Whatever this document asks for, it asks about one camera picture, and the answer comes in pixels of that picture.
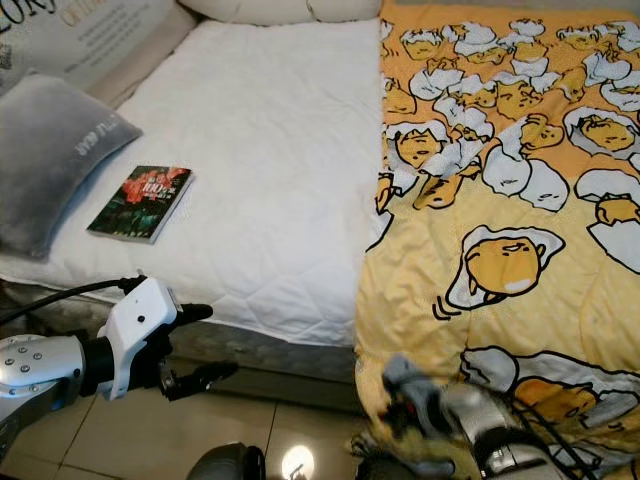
mattress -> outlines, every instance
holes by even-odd
[[[48,259],[0,255],[0,277],[58,289],[141,269],[211,304],[212,322],[352,345],[381,151],[377,48],[375,20],[203,22],[119,109],[144,135],[83,184]],[[137,165],[195,174],[156,243],[87,233]]]

beige floor tile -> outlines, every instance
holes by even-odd
[[[269,480],[282,478],[283,458],[296,446],[313,455],[312,480],[352,480],[359,460],[344,445],[364,426],[358,417],[279,404],[266,458]]]
[[[11,450],[0,466],[0,473],[20,480],[53,480],[58,465]]]
[[[49,413],[29,425],[20,433],[11,451],[59,464],[94,398],[79,398],[70,407]]]
[[[58,470],[55,480],[114,480],[114,478],[63,465]]]
[[[168,402],[157,389],[99,397],[64,463],[105,475],[183,480],[213,447],[241,441],[265,448],[274,402],[212,394]]]

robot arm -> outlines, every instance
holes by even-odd
[[[103,392],[109,400],[139,387],[159,385],[171,401],[208,390],[237,370],[213,363],[176,377],[165,357],[169,333],[205,319],[208,305],[179,305],[159,280],[147,278],[116,304],[98,332],[76,337],[18,335],[0,341],[0,462],[18,433],[78,395]]]
[[[389,362],[383,382],[392,403],[382,419],[396,433],[397,428],[412,423],[429,437],[462,435],[483,479],[567,478],[551,460],[544,442],[525,430],[506,406],[485,389],[469,384],[442,389],[402,356]],[[453,473],[449,463],[408,466],[418,474]]]

yellow blanket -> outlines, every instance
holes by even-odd
[[[404,352],[533,405],[599,475],[640,452],[639,23],[384,4],[379,239],[356,321],[380,439],[381,373]],[[403,440],[477,475],[462,450]]]

book cover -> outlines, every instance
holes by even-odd
[[[153,243],[193,180],[180,167],[138,166],[91,225],[91,233]]]

